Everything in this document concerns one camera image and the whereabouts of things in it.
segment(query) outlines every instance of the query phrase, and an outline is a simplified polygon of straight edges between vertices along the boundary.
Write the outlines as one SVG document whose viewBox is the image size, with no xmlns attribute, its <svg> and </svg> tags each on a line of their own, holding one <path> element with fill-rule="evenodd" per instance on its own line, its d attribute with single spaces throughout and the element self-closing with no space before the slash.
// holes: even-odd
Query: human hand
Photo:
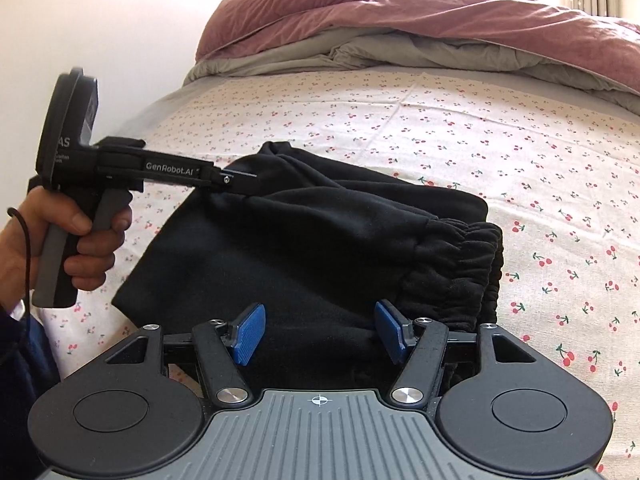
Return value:
<svg viewBox="0 0 640 480">
<path fill-rule="evenodd" d="M 35 286 L 39 256 L 50 223 L 81 236 L 79 254 L 69 257 L 64 264 L 74 287 L 81 290 L 95 290 L 104 283 L 105 272 L 115 263 L 113 253 L 124 243 L 124 231 L 131 225 L 131 209 L 126 207 L 114 215 L 110 230 L 90 233 L 91 220 L 71 198 L 43 187 L 32 189 L 18 211 L 29 228 L 30 288 Z M 11 218 L 0 232 L 0 304 L 8 312 L 24 295 L 25 265 L 24 234 L 17 219 Z"/>
</svg>

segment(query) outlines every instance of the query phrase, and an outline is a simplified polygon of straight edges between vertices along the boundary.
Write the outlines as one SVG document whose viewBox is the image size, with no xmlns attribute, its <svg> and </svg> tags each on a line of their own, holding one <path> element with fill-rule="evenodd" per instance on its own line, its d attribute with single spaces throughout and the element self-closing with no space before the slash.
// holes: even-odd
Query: crosshair marking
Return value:
<svg viewBox="0 0 640 480">
<path fill-rule="evenodd" d="M 331 399 L 327 399 L 325 396 L 316 395 L 313 399 L 307 399 L 314 403 L 316 406 L 324 406 L 326 403 L 331 402 Z"/>
</svg>

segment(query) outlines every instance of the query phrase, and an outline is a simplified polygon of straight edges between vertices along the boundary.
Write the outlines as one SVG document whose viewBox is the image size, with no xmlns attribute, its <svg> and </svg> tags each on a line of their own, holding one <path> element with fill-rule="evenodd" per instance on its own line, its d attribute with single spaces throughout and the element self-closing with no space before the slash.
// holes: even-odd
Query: black fabric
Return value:
<svg viewBox="0 0 640 480">
<path fill-rule="evenodd" d="M 377 300 L 453 330 L 496 321 L 502 233 L 482 199 L 287 142 L 230 168 L 258 174 L 260 196 L 185 200 L 113 300 L 138 326 L 190 332 L 260 301 L 267 330 L 243 371 L 252 388 L 384 390 L 398 370 L 373 330 Z"/>
</svg>

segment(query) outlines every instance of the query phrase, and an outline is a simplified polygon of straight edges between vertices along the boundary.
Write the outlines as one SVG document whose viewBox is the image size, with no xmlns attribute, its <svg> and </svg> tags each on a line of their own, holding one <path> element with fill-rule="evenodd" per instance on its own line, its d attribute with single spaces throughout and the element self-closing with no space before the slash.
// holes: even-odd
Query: floral bedsheet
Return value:
<svg viewBox="0 0 640 480">
<path fill-rule="evenodd" d="M 499 322 L 604 397 L 615 424 L 598 471 L 631 480 L 640 476 L 638 123 L 462 78 L 316 72 L 229 79 L 146 140 L 222 165 L 288 140 L 484 198 L 504 230 Z M 64 376 L 134 330 L 111 298 L 189 192 L 148 184 L 106 284 L 41 312 Z"/>
</svg>

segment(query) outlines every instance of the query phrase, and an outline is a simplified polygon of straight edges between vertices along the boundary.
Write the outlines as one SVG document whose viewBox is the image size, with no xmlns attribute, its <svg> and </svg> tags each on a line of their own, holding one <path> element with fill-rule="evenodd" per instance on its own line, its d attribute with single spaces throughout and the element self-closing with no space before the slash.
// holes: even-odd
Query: metal screw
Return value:
<svg viewBox="0 0 640 480">
<path fill-rule="evenodd" d="M 394 390 L 391 397 L 401 404 L 415 404 L 422 400 L 422 392 L 417 388 L 398 388 Z"/>
<path fill-rule="evenodd" d="M 238 402 L 246 400 L 248 396 L 249 393 L 242 388 L 222 388 L 216 394 L 218 400 L 225 404 L 237 404 Z"/>
</svg>

